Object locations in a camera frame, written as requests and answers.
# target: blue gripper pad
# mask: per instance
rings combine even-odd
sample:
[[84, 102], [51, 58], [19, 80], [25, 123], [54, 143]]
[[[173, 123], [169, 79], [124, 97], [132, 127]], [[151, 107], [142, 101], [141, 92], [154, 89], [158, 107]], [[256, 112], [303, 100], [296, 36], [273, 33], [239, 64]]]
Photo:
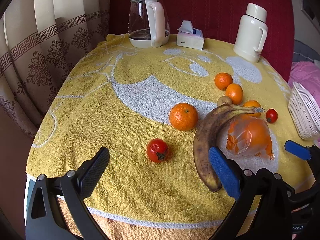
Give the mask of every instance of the blue gripper pad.
[[240, 196], [240, 181], [229, 168], [227, 158], [218, 147], [211, 147], [209, 150], [209, 160], [212, 168], [219, 177], [223, 187], [230, 197], [238, 200]]
[[302, 145], [292, 140], [286, 141], [284, 144], [284, 148], [287, 152], [292, 153], [293, 155], [296, 155], [302, 160], [306, 161], [311, 159], [310, 151], [307, 148], [303, 147]]

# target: thermos handle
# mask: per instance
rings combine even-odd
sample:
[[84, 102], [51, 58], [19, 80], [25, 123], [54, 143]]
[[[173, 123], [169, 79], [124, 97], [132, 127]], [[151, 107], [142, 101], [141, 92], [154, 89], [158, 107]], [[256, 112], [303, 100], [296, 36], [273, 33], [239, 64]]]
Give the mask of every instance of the thermos handle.
[[153, 9], [153, 19], [149, 19], [149, 27], [151, 34], [151, 46], [158, 47], [157, 43], [162, 43], [165, 38], [165, 20], [164, 20], [164, 9], [161, 3], [150, 1], [147, 3], [147, 6]]
[[262, 27], [259, 27], [259, 29], [262, 30], [262, 36], [261, 36], [261, 40], [260, 40], [260, 43], [259, 43], [259, 47], [258, 48], [254, 47], [253, 49], [256, 52], [261, 53], [262, 49], [263, 49], [263, 46], [264, 46], [264, 43], [265, 43], [266, 38], [267, 38], [267, 30], [265, 30]]

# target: red curtain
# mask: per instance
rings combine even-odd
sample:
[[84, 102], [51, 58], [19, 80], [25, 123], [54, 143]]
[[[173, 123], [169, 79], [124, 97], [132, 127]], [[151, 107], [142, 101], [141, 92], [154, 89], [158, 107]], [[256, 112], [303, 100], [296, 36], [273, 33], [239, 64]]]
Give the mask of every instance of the red curtain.
[[[293, 43], [294, 21], [291, 0], [163, 0], [171, 33], [177, 33], [183, 20], [190, 20], [201, 29], [206, 38], [234, 43], [240, 18], [249, 2], [258, 4], [268, 12], [268, 37], [262, 55], [279, 74], [289, 79]], [[110, 0], [110, 33], [128, 31], [129, 0]]]

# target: tomato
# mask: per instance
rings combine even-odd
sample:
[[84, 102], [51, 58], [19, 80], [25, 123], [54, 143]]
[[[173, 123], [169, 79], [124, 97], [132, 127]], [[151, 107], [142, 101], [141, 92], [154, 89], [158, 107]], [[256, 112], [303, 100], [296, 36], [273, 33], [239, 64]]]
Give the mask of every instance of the tomato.
[[161, 139], [153, 139], [148, 143], [147, 154], [151, 161], [161, 163], [169, 155], [168, 145]]
[[266, 112], [266, 119], [267, 119], [267, 122], [275, 122], [277, 121], [278, 119], [278, 113], [276, 112], [276, 110], [274, 109], [269, 109], [267, 112]]

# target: orange wrapped in plastic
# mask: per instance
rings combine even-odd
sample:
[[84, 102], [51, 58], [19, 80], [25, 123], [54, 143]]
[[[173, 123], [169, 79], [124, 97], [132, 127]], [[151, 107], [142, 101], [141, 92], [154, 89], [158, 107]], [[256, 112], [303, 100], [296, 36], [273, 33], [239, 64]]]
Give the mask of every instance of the orange wrapped in plastic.
[[234, 155], [274, 158], [268, 125], [260, 118], [245, 114], [231, 121], [226, 147]]

